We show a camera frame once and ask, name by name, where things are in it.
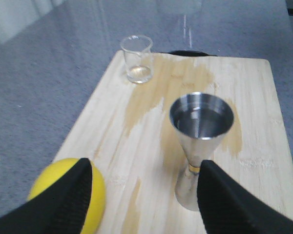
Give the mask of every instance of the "metal jigger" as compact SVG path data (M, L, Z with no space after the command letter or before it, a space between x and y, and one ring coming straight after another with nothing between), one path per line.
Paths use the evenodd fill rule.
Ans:
M231 128L233 112L219 97L196 92L178 98L169 117L188 159L176 183L176 197L183 207L199 211L196 189L201 162L210 158Z

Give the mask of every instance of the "stainless steel jigger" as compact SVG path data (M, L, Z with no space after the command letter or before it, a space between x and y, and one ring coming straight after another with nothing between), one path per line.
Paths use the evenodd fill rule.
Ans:
M196 189L201 162L210 158L231 128L233 112L219 97L196 92L178 98L169 118L188 159L176 183L176 197L183 207L199 211Z

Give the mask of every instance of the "table surface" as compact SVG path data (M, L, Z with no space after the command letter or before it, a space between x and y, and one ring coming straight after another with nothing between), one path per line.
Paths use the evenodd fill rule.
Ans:
M116 53L55 157L87 157L104 175L98 233L205 233L199 212L183 208L174 192L187 161L169 108L192 92L217 95L234 113L207 159L293 219L293 164L269 62L153 56L153 78L137 85L126 78L122 51Z
M293 157L293 35L285 1L184 2L68 0L46 15L37 10L36 21L0 40L0 216L25 202L128 35L151 37L157 52L269 60ZM26 16L7 24L13 29Z

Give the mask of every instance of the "jigger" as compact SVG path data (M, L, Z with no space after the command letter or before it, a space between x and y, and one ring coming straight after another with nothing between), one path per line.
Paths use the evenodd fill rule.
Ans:
M177 179L176 198L188 210L199 211L196 189L201 162L210 159L231 128L233 112L221 98L195 92L175 100L169 118L188 160Z

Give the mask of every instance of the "lemon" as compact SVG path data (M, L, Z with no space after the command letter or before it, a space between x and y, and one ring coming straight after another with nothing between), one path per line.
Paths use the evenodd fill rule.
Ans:
M47 166L40 176L36 179L27 200L31 200L60 177L62 177L71 167L77 163L77 158L66 158ZM101 220L105 209L105 184L100 171L92 166L92 191L89 208L86 214L86 219L81 234L93 234Z

